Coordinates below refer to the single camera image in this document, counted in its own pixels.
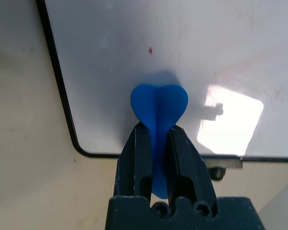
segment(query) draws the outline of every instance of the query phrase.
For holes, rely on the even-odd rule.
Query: black frame edge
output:
[[[39,13],[39,18],[41,20],[41,24],[43,27],[54,76],[56,78],[56,82],[58,85],[58,90],[59,90],[59,94],[60,94],[60,98],[61,98],[61,102],[62,102],[64,114],[65,114],[65,119],[67,122],[68,131],[71,136],[72,145],[80,154],[86,157],[118,158],[119,157],[118,154],[88,153],[80,147],[78,139],[77,139],[77,135],[75,132],[73,120],[72,120],[72,114],[71,114],[71,110],[70,110],[69,103],[68,103],[68,98],[67,98],[67,94],[66,94],[66,90],[64,86],[64,80],[63,80],[63,76],[62,76],[62,72],[60,68],[60,62],[59,62],[59,58],[58,58],[52,30],[51,30],[51,25],[50,25],[50,21],[48,17],[45,0],[36,0],[36,5],[37,5],[38,13]]]

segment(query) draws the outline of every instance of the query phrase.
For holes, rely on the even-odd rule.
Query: white plastic panel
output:
[[[288,0],[46,0],[80,147],[119,154],[139,83],[179,83],[202,154],[288,157]],[[223,104],[215,121],[213,109]]]

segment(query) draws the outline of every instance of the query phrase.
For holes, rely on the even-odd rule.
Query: blue plastic part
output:
[[[179,85],[141,84],[131,93],[134,114],[150,131],[154,160],[153,193],[161,199],[168,197],[163,164],[167,134],[187,105],[187,92]]]

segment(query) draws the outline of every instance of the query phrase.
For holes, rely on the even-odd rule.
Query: beige surface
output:
[[[116,160],[71,145],[34,1],[22,3],[0,8],[0,230],[101,230]],[[259,210],[287,183],[288,165],[247,163],[215,188]]]

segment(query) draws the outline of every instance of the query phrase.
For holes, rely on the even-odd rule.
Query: table surface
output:
[[[116,160],[72,146],[34,0],[0,0],[0,230],[102,230]],[[243,164],[214,183],[260,210],[288,164]]]
[[[119,154],[139,83],[178,83],[201,154],[288,157],[288,0],[46,0],[81,149]],[[223,114],[204,106],[223,105]]]

